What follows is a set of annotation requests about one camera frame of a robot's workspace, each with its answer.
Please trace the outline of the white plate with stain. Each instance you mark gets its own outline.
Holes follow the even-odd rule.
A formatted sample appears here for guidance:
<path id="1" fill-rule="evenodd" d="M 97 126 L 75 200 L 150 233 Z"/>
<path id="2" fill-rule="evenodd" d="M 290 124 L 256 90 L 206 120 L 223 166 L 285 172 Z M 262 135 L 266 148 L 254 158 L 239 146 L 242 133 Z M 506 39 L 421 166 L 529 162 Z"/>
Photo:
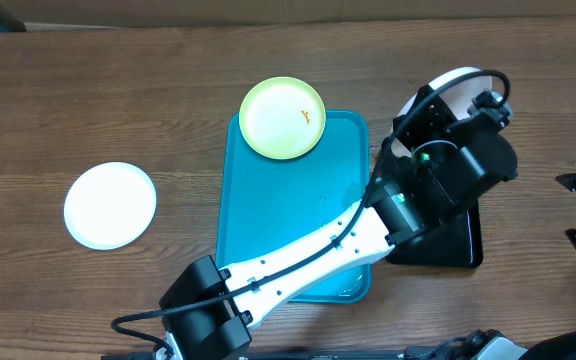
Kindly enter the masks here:
<path id="1" fill-rule="evenodd" d="M 407 117 L 421 116 L 435 102 L 442 102 L 457 120 L 464 120 L 476 110 L 505 107 L 510 90 L 510 79 L 501 71 L 469 66 L 450 70 L 418 88 L 393 119 L 390 136 L 402 138 L 412 123 Z"/>

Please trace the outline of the light green plate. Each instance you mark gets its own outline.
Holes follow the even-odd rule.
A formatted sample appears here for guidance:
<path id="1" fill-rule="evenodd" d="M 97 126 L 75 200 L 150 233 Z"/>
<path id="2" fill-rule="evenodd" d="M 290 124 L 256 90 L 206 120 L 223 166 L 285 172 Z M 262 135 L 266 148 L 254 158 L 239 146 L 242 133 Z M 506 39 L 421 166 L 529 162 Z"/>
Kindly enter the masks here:
<path id="1" fill-rule="evenodd" d="M 258 154 L 274 160 L 298 158 L 324 133 L 326 109 L 319 93 L 303 80 L 279 76 L 254 85 L 239 109 L 239 128 Z"/>

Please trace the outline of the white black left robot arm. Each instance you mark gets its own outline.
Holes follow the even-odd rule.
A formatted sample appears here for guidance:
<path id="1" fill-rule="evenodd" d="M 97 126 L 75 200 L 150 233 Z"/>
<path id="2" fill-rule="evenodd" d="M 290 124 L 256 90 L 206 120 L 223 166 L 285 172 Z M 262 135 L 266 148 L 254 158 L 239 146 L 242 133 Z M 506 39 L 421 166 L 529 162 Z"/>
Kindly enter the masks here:
<path id="1" fill-rule="evenodd" d="M 160 299 L 158 359 L 233 359 L 272 311 L 347 268 L 390 258 L 435 237 L 452 238 L 478 198 L 517 174 L 502 137 L 506 93 L 483 89 L 449 101 L 428 85 L 393 121 L 362 198 L 330 223 L 268 254 L 217 267 L 191 263 Z M 392 141 L 405 156 L 395 156 Z"/>

